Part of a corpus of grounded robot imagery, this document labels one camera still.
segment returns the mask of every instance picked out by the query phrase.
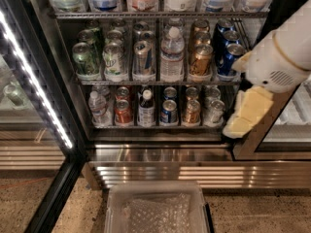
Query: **concrete floor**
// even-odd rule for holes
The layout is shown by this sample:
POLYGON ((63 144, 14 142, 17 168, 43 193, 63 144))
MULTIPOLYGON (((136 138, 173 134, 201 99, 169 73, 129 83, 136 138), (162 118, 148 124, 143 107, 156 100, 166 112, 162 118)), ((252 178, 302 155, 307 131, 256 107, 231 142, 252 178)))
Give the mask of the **concrete floor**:
MULTIPOLYGON (((27 178, 0 179, 0 232, 23 232, 51 185, 52 177, 35 183, 27 178)), ((295 190, 205 190, 216 233, 309 233, 311 192, 295 190)), ((104 232, 107 194, 92 191, 79 178, 53 233, 104 232)))

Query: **led light strip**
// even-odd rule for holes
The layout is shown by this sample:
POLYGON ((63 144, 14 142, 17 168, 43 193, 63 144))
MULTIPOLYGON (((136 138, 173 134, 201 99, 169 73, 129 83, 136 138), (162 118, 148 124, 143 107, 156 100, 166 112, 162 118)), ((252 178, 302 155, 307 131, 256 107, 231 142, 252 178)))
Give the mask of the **led light strip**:
POLYGON ((61 139, 64 141, 65 145, 67 148, 71 149, 73 147, 72 142, 70 141, 68 135, 65 132, 64 127, 61 125, 54 109, 52 108, 52 105, 50 101, 48 100, 46 93, 44 90, 41 88, 36 76, 34 75, 31 66, 28 64, 25 55, 23 54, 21 48, 18 45, 17 39, 12 32, 9 24, 7 23, 4 14, 0 11, 0 23, 3 25, 5 32, 4 32, 4 37, 10 41, 14 47, 14 54, 17 56, 22 63, 21 68, 24 70, 24 72, 29 76, 30 78, 30 83, 36 88, 37 95, 41 98, 42 100, 42 105, 47 108, 48 110, 48 115, 50 116, 52 123, 56 126, 57 131, 61 137, 61 139))

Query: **metal vent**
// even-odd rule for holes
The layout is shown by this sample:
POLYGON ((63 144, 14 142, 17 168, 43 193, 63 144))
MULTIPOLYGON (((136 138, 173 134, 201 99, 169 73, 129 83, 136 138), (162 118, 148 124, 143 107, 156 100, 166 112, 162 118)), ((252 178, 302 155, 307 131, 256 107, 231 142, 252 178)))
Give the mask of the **metal vent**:
POLYGON ((285 85, 291 85, 294 81, 294 78, 292 78, 290 75, 281 72, 281 71, 277 71, 277 72, 272 72, 270 74, 270 79, 281 86, 285 86, 285 85))

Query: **bubble wrap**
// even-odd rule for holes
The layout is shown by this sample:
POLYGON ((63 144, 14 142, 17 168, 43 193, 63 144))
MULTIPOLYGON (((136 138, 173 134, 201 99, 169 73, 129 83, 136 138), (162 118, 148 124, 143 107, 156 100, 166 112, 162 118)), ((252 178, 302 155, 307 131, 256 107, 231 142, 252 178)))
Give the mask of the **bubble wrap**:
POLYGON ((133 198, 123 206, 126 233, 190 233, 190 196, 133 198))

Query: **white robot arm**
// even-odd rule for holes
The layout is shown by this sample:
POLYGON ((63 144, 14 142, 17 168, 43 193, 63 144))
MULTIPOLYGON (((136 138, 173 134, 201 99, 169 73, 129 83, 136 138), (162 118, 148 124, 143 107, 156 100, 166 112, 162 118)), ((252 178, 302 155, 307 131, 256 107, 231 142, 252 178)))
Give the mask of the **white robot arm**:
POLYGON ((252 51, 233 64, 254 86, 239 91, 235 112, 223 133, 241 138, 273 105, 274 93, 295 88, 311 74, 311 0, 278 29, 271 31, 252 51))

